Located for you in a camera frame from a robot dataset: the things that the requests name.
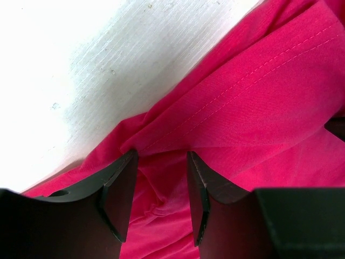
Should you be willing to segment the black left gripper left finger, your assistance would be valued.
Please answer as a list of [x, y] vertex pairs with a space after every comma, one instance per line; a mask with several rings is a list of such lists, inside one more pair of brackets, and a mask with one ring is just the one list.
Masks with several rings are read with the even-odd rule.
[[137, 176], [131, 150], [93, 175], [34, 198], [1, 190], [1, 258], [118, 258]]

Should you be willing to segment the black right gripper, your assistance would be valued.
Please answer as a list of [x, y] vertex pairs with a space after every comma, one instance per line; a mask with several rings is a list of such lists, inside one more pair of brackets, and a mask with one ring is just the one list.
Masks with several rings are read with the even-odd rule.
[[324, 128], [340, 140], [345, 141], [345, 117], [330, 118], [324, 124]]

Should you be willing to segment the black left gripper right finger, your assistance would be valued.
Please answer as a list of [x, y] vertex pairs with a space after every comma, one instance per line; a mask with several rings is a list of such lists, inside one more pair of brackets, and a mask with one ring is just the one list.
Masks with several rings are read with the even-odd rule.
[[187, 153], [201, 258], [344, 258], [343, 188], [246, 191]]

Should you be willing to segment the pink t-shirt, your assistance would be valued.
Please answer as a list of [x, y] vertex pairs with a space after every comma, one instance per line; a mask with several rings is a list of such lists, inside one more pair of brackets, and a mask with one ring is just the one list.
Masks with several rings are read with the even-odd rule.
[[264, 1], [148, 112], [26, 194], [48, 196], [136, 149], [121, 258], [198, 258], [187, 151], [248, 190], [344, 186], [344, 143], [324, 128], [343, 115], [344, 1]]

